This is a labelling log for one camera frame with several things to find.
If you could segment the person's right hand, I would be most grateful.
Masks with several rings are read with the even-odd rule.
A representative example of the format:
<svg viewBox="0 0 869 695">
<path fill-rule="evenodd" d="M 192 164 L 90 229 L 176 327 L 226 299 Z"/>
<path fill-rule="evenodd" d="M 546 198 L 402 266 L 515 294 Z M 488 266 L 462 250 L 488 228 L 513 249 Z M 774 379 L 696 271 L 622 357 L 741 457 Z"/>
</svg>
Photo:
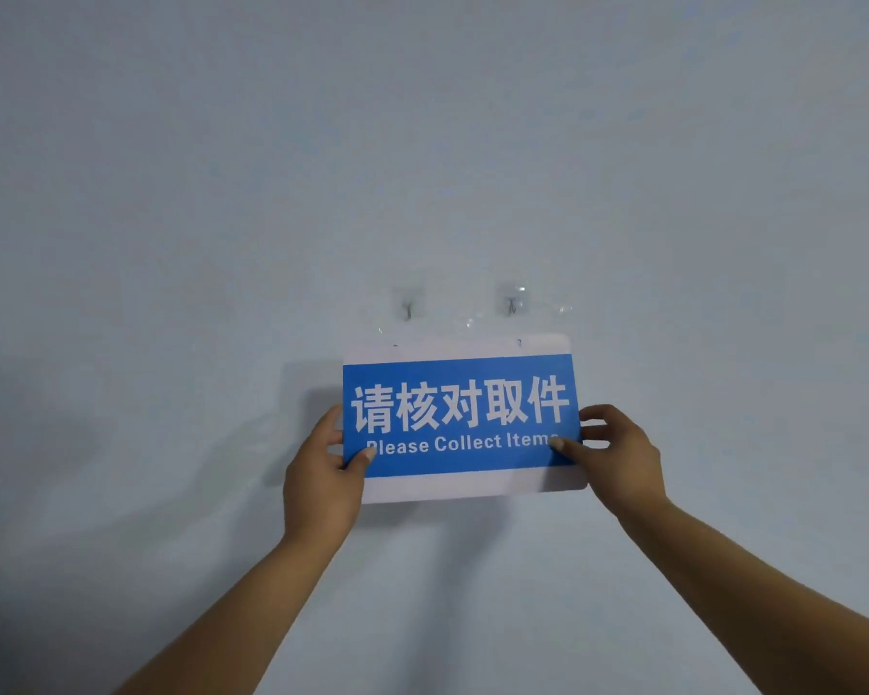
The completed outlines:
<svg viewBox="0 0 869 695">
<path fill-rule="evenodd" d="M 665 491 L 660 451 L 646 432 L 614 405 L 588 406 L 579 411 L 581 426 L 607 423 L 610 437 L 576 439 L 598 450 L 598 466 L 583 471 L 589 487 L 619 521 L 650 517 L 672 505 Z"/>
</svg>

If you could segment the person's left forearm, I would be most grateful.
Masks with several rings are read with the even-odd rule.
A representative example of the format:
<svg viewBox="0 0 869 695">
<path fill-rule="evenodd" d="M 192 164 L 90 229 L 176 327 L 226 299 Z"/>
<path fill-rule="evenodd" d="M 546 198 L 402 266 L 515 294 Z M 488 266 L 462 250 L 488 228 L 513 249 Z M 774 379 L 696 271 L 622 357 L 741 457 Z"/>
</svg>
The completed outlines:
<svg viewBox="0 0 869 695">
<path fill-rule="evenodd" d="M 341 545 L 283 537 L 114 695 L 253 695 Z"/>
</svg>

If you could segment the person's left hand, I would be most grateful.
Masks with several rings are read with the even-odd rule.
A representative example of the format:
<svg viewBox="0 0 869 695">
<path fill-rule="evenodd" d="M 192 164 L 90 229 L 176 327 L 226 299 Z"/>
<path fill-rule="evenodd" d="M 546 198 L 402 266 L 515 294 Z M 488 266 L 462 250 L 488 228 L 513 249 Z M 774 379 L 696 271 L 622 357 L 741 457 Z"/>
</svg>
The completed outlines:
<svg viewBox="0 0 869 695">
<path fill-rule="evenodd" d="M 348 460 L 332 452 L 344 442 L 335 405 L 324 413 L 287 467 L 282 486 L 284 548 L 331 557 L 359 518 L 364 479 L 341 471 Z"/>
</svg>

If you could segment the person's right forearm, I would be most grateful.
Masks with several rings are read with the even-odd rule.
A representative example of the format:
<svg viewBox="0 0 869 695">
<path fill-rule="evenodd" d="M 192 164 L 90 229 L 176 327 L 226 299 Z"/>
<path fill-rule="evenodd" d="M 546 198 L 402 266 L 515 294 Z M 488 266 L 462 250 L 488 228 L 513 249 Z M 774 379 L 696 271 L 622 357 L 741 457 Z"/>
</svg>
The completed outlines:
<svg viewBox="0 0 869 695">
<path fill-rule="evenodd" d="M 617 518 L 762 695 L 869 695 L 869 618 L 668 500 Z"/>
</svg>

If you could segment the blue and white sign board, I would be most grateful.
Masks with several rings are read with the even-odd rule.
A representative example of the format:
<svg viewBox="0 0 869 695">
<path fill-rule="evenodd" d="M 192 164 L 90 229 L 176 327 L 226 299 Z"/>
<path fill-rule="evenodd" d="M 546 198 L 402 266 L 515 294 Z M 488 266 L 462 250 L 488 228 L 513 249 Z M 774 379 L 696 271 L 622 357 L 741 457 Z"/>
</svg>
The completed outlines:
<svg viewBox="0 0 869 695">
<path fill-rule="evenodd" d="M 372 448 L 364 504 L 582 490 L 550 446 L 580 430 L 565 334 L 354 349 L 343 363 L 344 457 Z"/>
</svg>

